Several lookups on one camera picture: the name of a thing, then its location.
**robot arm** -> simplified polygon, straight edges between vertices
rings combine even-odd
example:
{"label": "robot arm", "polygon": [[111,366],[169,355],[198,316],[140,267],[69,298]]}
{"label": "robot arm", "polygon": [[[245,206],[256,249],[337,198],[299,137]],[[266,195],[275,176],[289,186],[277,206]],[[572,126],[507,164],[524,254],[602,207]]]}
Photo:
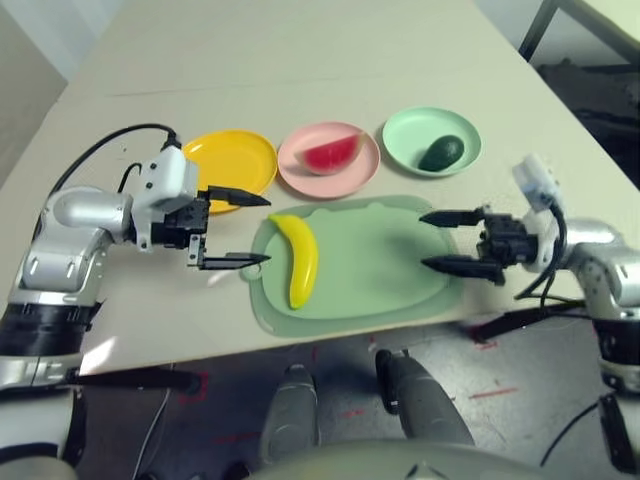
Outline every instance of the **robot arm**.
{"label": "robot arm", "polygon": [[205,255],[212,200],[270,203],[238,189],[198,191],[197,165],[178,147],[168,142],[142,166],[144,190],[134,196],[72,187],[47,199],[0,320],[0,478],[75,478],[66,464],[80,459],[85,407],[72,384],[84,333],[100,309],[109,247],[131,242],[144,253],[153,245],[187,249],[187,265],[202,270],[268,259]]}
{"label": "robot arm", "polygon": [[[466,211],[436,211],[421,221],[438,227],[476,225],[484,221],[478,259],[447,255],[427,258],[426,266],[443,273],[482,278],[504,285],[503,270],[522,264],[543,271],[540,285],[556,269],[570,270],[584,294],[588,317],[598,335],[603,381],[613,393],[600,399],[602,427],[613,465],[626,473],[640,472],[640,251],[595,220],[564,221],[558,184],[541,161],[530,156],[514,176],[531,205],[524,219],[492,214],[488,207]],[[555,222],[547,208],[555,208]],[[527,298],[530,287],[516,296]]]}

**yellow plate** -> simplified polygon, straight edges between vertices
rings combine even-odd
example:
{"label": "yellow plate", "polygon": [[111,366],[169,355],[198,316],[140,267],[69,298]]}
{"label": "yellow plate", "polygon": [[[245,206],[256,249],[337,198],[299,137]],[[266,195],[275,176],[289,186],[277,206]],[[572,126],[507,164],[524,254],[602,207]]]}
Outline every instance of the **yellow plate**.
{"label": "yellow plate", "polygon": [[[208,133],[186,144],[182,151],[200,167],[198,190],[215,185],[261,195],[278,170],[278,155],[271,142],[247,130]],[[236,208],[215,200],[209,213],[229,212]]]}

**gray floor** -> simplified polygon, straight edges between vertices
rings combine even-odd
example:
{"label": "gray floor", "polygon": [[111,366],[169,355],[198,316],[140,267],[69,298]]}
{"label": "gray floor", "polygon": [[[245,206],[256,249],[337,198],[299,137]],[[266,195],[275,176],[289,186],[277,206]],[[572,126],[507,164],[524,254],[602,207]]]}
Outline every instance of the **gray floor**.
{"label": "gray floor", "polygon": [[[291,363],[315,375],[323,443],[402,437],[377,396],[379,348],[409,348],[455,399],[480,448],[528,464],[537,464],[566,422],[606,391],[591,324],[576,319],[549,320],[487,345],[447,324],[189,362],[177,368],[203,372],[206,395],[170,397],[147,452],[149,470],[161,480],[195,472],[217,480],[233,460],[255,463],[271,395]],[[80,478],[129,478],[163,392],[92,388],[87,395],[89,445]],[[595,413],[565,437],[546,468],[558,478],[630,478],[609,465]]]}

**pink plate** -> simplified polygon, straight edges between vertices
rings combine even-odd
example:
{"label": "pink plate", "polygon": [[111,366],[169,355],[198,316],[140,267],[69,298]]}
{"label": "pink plate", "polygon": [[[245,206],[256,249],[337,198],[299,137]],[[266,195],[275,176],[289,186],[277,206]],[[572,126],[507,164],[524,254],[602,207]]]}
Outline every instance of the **pink plate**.
{"label": "pink plate", "polygon": [[333,175],[316,175],[298,162],[295,154],[325,143],[361,133],[362,129],[342,122],[323,122],[299,128],[289,135],[278,152],[280,176],[292,188],[315,198],[338,198],[360,190],[373,178],[380,165],[380,149],[371,135],[356,159]]}

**yellow banana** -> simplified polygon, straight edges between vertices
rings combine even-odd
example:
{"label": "yellow banana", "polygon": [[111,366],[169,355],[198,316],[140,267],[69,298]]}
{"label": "yellow banana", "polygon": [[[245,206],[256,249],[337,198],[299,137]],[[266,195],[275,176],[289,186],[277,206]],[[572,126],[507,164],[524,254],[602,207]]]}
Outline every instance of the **yellow banana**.
{"label": "yellow banana", "polygon": [[293,251],[293,270],[289,283],[289,304],[297,310],[313,291],[318,272],[318,245],[304,220],[295,215],[269,215],[280,232],[287,237]]}

